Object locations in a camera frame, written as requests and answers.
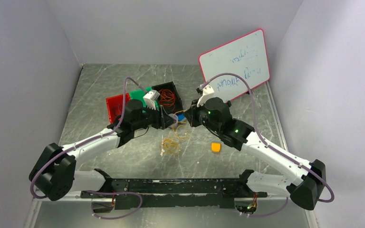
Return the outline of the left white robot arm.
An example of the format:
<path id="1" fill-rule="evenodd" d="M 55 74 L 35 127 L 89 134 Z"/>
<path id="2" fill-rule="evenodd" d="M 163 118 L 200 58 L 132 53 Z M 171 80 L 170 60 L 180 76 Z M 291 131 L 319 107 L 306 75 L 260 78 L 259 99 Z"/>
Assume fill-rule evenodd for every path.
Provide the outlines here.
<path id="1" fill-rule="evenodd" d="M 99 133 L 68 145 L 46 146 L 30 172 L 30 192 L 37 199 L 51 201 L 74 191 L 94 191 L 105 198 L 113 190 L 111 177 L 100 169 L 77 171 L 78 166 L 100 153 L 125 145 L 141 129 L 163 130 L 177 121 L 161 106 L 151 109 L 144 107 L 140 100 L 129 100 L 122 114 Z"/>

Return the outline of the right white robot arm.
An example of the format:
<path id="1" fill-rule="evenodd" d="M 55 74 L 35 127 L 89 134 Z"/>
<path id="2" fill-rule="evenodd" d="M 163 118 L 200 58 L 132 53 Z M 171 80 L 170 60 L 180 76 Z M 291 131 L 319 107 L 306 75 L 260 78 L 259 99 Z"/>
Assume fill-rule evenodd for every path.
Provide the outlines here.
<path id="1" fill-rule="evenodd" d="M 191 127 L 204 126 L 225 145 L 248 152 L 276 169 L 279 174 L 248 171 L 237 185 L 240 195 L 271 193 L 289 197 L 297 206 L 314 210 L 326 184 L 326 166 L 289 153 L 263 137 L 244 121 L 233 118 L 230 105 L 215 97 L 198 106 L 193 100 L 183 115 Z"/>

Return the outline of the clear round container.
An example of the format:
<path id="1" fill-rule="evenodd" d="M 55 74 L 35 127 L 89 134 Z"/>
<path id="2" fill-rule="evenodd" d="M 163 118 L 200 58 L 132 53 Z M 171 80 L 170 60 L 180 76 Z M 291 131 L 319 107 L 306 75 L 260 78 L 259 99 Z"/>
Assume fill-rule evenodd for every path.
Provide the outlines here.
<path id="1" fill-rule="evenodd" d="M 169 128 L 175 128 L 178 125 L 179 118 L 176 114 L 169 114 L 169 116 L 173 119 L 173 123 L 169 126 Z"/>

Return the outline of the blue eraser block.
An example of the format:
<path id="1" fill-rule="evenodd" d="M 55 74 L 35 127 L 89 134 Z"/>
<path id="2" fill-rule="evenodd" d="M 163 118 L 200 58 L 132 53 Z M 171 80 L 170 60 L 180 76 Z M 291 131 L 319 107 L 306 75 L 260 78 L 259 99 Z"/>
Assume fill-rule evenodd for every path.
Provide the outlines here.
<path id="1" fill-rule="evenodd" d="M 177 117 L 179 122 L 183 122 L 186 119 L 183 113 L 177 114 Z"/>

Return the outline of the black plastic bin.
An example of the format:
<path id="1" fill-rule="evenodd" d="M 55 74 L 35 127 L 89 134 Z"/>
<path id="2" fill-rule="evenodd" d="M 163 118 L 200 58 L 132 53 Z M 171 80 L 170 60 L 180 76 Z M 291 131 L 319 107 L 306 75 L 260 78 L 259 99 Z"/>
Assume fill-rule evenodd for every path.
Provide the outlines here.
<path id="1" fill-rule="evenodd" d="M 159 92 L 160 96 L 157 99 L 157 103 L 163 105 L 168 114 L 174 114 L 183 110 L 183 103 L 174 82 L 154 85 L 152 89 Z"/>

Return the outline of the orange yellow block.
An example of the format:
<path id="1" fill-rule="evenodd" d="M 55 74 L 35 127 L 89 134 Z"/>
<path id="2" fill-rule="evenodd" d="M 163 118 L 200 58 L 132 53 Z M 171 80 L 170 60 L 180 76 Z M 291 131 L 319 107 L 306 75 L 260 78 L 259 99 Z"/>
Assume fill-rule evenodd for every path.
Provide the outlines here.
<path id="1" fill-rule="evenodd" d="M 211 143 L 211 151 L 213 153 L 219 153 L 221 151 L 221 143 L 220 142 L 212 142 Z"/>

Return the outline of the green plastic bin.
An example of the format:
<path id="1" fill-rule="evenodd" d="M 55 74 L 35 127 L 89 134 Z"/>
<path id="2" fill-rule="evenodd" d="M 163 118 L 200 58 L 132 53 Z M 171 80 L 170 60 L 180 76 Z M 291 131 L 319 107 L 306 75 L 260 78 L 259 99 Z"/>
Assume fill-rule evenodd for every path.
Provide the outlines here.
<path id="1" fill-rule="evenodd" d="M 136 91 L 132 91 L 132 92 L 130 92 L 129 93 L 129 95 L 130 95 L 130 98 L 131 99 L 134 99 L 134 100 L 139 100 L 139 101 L 141 101 L 142 102 L 142 104 L 143 104 L 143 112 L 145 113 L 146 112 L 146 110 L 150 110 L 150 109 L 148 109 L 147 107 L 146 107 L 146 104 L 145 104 L 145 102 L 144 102 L 144 100 L 143 100 L 143 96 L 148 92 L 148 91 L 150 91 L 150 90 L 153 90 L 151 87 L 149 87 L 149 88 L 146 88 L 145 89 L 146 90 L 146 92 L 144 92 L 143 90 L 136 90 Z"/>

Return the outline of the red plastic bin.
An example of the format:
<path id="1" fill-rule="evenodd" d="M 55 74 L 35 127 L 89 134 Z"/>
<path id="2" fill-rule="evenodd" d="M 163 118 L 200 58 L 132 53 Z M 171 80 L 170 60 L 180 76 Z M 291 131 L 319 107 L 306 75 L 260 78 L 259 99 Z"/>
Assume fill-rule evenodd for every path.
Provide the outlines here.
<path id="1" fill-rule="evenodd" d="M 106 106 L 109 122 L 112 124 L 114 120 L 121 115 L 123 105 L 123 94 L 106 98 Z"/>

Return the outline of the white board with red frame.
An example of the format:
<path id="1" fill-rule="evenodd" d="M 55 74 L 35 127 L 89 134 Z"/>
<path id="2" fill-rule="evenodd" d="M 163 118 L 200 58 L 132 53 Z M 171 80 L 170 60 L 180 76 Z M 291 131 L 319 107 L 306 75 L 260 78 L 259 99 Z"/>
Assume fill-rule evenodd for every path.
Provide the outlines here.
<path id="1" fill-rule="evenodd" d="M 204 81 L 220 73 L 239 75 L 251 89 L 270 79 L 267 48 L 262 29 L 255 30 L 198 57 Z M 247 92 L 245 84 L 235 76 L 220 76 L 210 82 L 215 96 L 224 102 Z"/>

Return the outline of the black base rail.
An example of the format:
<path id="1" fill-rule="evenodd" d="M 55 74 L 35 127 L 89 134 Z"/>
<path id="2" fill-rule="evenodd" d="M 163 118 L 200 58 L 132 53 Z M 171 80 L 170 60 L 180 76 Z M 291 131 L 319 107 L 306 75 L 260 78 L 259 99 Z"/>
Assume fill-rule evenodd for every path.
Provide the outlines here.
<path id="1" fill-rule="evenodd" d="M 235 201 L 264 198 L 239 178 L 221 179 L 113 179 L 104 193 L 82 191 L 83 199 L 114 199 L 115 209 L 207 207 L 235 208 Z"/>

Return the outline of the aluminium frame rail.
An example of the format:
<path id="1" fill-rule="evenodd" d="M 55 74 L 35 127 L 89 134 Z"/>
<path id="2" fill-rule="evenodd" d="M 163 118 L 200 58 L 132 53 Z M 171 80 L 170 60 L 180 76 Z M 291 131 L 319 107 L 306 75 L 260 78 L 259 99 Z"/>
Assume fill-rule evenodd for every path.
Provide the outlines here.
<path id="1" fill-rule="evenodd" d="M 112 198 L 81 198 L 80 192 L 67 194 L 55 202 L 112 202 Z"/>

